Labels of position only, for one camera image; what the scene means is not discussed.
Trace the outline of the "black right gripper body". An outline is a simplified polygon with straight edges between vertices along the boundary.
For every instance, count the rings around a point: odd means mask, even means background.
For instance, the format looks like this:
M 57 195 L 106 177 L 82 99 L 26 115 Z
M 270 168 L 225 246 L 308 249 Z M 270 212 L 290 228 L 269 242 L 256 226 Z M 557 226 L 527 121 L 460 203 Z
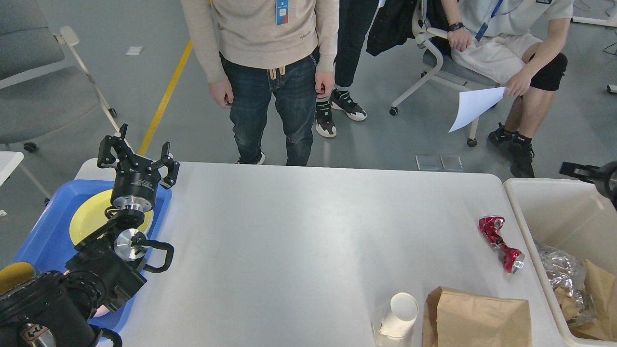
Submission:
M 617 207 L 617 161 L 609 162 L 596 171 L 595 186 L 603 197 Z

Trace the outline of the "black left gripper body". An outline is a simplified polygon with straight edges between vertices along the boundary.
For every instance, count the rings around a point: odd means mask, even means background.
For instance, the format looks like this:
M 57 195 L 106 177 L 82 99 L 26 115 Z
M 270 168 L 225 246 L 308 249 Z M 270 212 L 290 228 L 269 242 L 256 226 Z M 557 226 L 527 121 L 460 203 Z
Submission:
M 158 171 L 139 172 L 134 169 L 115 168 L 115 181 L 110 203 L 116 209 L 136 209 L 148 212 L 156 202 L 157 185 L 161 180 Z

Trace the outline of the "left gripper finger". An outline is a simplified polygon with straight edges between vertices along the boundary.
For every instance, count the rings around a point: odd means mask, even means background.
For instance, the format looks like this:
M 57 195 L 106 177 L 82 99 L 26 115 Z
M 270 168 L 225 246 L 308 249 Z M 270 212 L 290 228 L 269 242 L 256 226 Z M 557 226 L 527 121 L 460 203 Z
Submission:
M 125 139 L 127 129 L 128 125 L 123 124 L 113 136 L 104 136 L 99 146 L 97 167 L 122 171 L 137 170 L 137 155 Z
M 160 159 L 152 163 L 152 172 L 156 172 L 160 176 L 160 185 L 164 189 L 171 189 L 176 184 L 179 172 L 179 162 L 174 160 L 173 155 L 170 152 L 171 143 L 166 141 L 161 147 Z M 167 175 L 161 176 L 159 169 L 165 167 L 167 169 Z

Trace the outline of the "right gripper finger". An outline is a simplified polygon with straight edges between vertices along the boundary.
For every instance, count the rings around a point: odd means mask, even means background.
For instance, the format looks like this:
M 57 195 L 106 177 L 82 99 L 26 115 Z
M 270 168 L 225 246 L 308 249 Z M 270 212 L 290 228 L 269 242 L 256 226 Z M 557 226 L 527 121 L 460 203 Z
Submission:
M 599 169 L 600 167 L 594 165 L 582 165 L 564 161 L 559 169 L 559 174 L 593 184 Z

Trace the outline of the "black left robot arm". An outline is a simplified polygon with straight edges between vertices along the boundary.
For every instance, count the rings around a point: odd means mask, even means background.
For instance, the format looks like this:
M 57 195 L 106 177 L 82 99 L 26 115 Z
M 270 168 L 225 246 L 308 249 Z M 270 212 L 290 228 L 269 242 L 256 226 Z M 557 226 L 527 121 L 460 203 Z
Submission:
M 147 281 L 142 271 L 160 274 L 171 266 L 174 247 L 138 228 L 154 209 L 157 187 L 176 183 L 179 162 L 169 142 L 157 161 L 134 153 L 125 140 L 127 128 L 104 137 L 97 158 L 99 168 L 115 170 L 109 200 L 114 214 L 75 245 L 65 273 L 2 282 L 3 347 L 94 347 L 102 337 L 121 347 L 119 334 L 89 320 L 101 306 L 115 312 L 130 301 Z

